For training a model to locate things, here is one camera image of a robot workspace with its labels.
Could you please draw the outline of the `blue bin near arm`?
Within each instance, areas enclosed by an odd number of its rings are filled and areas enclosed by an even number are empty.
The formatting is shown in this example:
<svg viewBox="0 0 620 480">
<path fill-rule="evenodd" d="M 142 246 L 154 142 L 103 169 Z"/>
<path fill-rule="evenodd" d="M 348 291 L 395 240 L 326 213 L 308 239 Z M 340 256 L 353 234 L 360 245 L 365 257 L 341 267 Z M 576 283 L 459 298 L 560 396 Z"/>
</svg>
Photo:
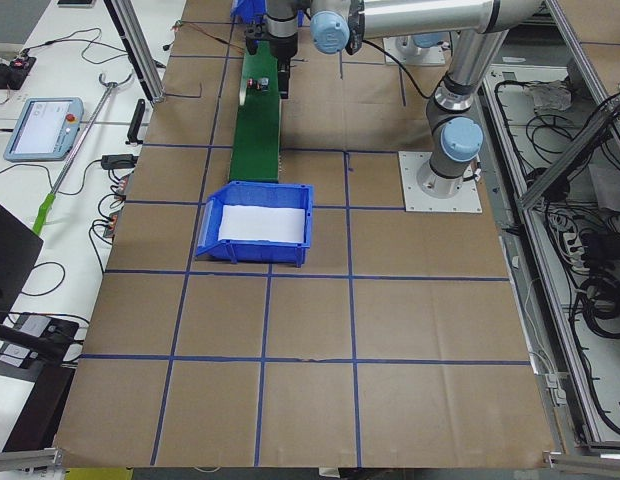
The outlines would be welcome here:
<svg viewBox="0 0 620 480">
<path fill-rule="evenodd" d="M 195 255 L 300 267 L 312 243 L 313 207 L 309 184 L 230 182 L 206 201 Z"/>
</svg>

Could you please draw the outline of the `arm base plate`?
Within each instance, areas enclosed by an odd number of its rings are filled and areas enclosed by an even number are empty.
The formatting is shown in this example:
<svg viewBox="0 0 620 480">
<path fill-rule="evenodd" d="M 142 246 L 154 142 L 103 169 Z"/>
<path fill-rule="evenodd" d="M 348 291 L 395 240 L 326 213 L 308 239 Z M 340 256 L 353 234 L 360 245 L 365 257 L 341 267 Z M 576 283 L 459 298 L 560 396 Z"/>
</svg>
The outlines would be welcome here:
<svg viewBox="0 0 620 480">
<path fill-rule="evenodd" d="M 395 64 L 395 57 L 403 65 L 441 66 L 445 64 L 442 45 L 446 41 L 444 32 L 385 37 L 383 47 L 388 55 L 387 64 Z"/>
</svg>

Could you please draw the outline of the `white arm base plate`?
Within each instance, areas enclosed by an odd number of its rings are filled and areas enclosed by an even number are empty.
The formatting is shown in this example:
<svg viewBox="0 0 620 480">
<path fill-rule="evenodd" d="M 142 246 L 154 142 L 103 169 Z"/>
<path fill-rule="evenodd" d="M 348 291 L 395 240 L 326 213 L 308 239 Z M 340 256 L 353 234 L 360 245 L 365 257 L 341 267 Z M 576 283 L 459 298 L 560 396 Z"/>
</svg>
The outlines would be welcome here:
<svg viewBox="0 0 620 480">
<path fill-rule="evenodd" d="M 405 210 L 480 214 L 482 206 L 471 168 L 457 179 L 446 179 L 431 169 L 430 157 L 430 152 L 398 152 Z"/>
</svg>

